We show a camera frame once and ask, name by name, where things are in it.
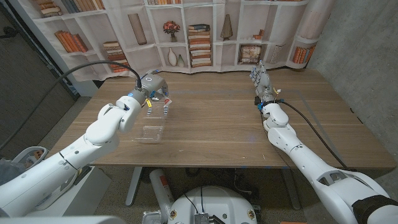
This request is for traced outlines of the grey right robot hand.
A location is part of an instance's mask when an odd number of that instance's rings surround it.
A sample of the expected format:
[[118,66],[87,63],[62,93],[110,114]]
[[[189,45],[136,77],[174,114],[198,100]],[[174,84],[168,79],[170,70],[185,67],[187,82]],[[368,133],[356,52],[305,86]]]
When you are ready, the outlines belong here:
[[274,92],[270,76],[262,60],[252,68],[249,77],[255,87],[256,96],[254,104],[256,106],[275,101],[276,93]]

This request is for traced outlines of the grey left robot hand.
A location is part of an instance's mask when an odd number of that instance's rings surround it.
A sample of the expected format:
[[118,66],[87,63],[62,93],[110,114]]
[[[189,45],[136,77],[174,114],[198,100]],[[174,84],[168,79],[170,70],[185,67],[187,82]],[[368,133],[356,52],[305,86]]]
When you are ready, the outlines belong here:
[[143,103],[145,99],[152,101],[166,100],[169,95],[168,85],[164,78],[157,74],[147,73],[140,80],[141,86],[133,90],[134,98]]

